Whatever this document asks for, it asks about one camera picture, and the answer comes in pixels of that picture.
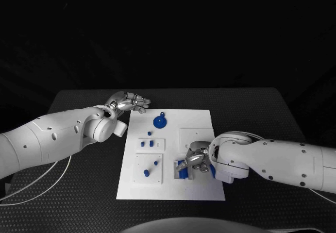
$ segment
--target blue piece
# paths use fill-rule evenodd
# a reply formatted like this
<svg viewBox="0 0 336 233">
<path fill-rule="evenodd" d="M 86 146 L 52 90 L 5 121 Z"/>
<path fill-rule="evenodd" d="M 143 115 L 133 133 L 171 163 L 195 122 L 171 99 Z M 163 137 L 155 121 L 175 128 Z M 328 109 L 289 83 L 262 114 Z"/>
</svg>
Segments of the blue piece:
<svg viewBox="0 0 336 233">
<path fill-rule="evenodd" d="M 179 178 L 181 178 L 181 179 L 185 179 L 185 178 L 188 178 L 188 177 L 189 177 L 188 168 L 185 168 L 185 169 L 182 169 L 182 170 L 179 171 Z"/>
<path fill-rule="evenodd" d="M 213 169 L 213 176 L 214 176 L 214 178 L 217 178 L 217 169 L 215 169 L 213 164 L 211 164 L 211 169 Z"/>
<path fill-rule="evenodd" d="M 149 170 L 145 170 L 145 176 L 149 177 Z"/>
<path fill-rule="evenodd" d="M 153 125 L 158 129 L 162 129 L 168 124 L 168 120 L 165 118 L 165 113 L 162 113 L 153 120 Z"/>
</svg>

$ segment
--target black background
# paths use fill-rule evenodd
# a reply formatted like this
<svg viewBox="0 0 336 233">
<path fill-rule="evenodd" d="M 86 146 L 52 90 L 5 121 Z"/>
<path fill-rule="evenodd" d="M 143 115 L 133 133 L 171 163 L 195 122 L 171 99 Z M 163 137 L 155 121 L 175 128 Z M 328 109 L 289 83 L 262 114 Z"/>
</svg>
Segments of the black background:
<svg viewBox="0 0 336 233">
<path fill-rule="evenodd" d="M 0 132 L 47 114 L 63 89 L 272 86 L 308 141 L 336 147 L 335 1 L 2 10 Z"/>
</svg>

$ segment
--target white platform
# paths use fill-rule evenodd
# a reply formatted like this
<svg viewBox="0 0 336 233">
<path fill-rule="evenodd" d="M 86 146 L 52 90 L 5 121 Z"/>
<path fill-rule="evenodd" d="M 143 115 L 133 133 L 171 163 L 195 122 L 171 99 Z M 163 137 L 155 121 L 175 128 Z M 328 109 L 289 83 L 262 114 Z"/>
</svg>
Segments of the white platform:
<svg viewBox="0 0 336 233">
<path fill-rule="evenodd" d="M 168 125 L 158 129 L 155 117 L 165 112 Z M 117 199 L 126 200 L 226 200 L 223 182 L 192 170 L 192 180 L 175 178 L 175 161 L 184 160 L 187 144 L 192 141 L 213 141 L 213 119 L 210 110 L 156 110 L 146 114 L 132 112 L 125 158 L 120 173 Z M 165 139 L 165 148 L 142 148 L 139 143 L 155 140 L 155 145 Z"/>
</svg>

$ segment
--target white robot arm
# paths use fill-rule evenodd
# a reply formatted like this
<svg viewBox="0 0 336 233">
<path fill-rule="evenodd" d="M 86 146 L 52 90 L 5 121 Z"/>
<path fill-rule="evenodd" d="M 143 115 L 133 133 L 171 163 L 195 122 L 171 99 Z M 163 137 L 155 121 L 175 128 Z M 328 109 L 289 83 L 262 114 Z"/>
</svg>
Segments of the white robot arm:
<svg viewBox="0 0 336 233">
<path fill-rule="evenodd" d="M 233 183 L 249 177 L 250 168 L 269 180 L 336 193 L 336 149 L 305 143 L 262 139 L 253 134 L 227 132 L 208 147 L 194 142 L 188 157 L 178 167 L 210 171 L 217 169 L 217 179 Z"/>
<path fill-rule="evenodd" d="M 117 120 L 127 110 L 146 112 L 151 100 L 117 92 L 106 105 L 68 110 L 37 118 L 0 134 L 0 179 L 28 167 L 57 162 L 112 134 L 123 136 L 127 125 Z"/>
</svg>

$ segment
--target gray mat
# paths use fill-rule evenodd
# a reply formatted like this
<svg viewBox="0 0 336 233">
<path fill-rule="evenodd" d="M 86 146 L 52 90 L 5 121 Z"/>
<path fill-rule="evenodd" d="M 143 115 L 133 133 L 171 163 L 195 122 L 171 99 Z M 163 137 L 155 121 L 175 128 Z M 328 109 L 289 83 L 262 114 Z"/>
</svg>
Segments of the gray mat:
<svg viewBox="0 0 336 233">
<path fill-rule="evenodd" d="M 152 109 L 210 109 L 215 136 L 246 131 L 270 139 L 305 141 L 282 95 L 273 88 L 126 90 L 152 99 Z M 60 92 L 50 113 L 104 104 L 116 90 Z M 120 120 L 129 123 L 130 113 Z M 318 228 L 336 231 L 336 206 L 308 189 L 264 180 L 224 183 L 227 201 L 116 200 L 126 135 L 90 145 L 73 157 L 60 184 L 32 202 L 0 207 L 2 232 L 119 232 L 169 217 L 213 217 L 264 229 Z M 26 200 L 57 181 L 68 159 L 42 180 L 5 203 Z M 15 176 L 12 192 L 28 185 L 51 165 Z"/>
</svg>

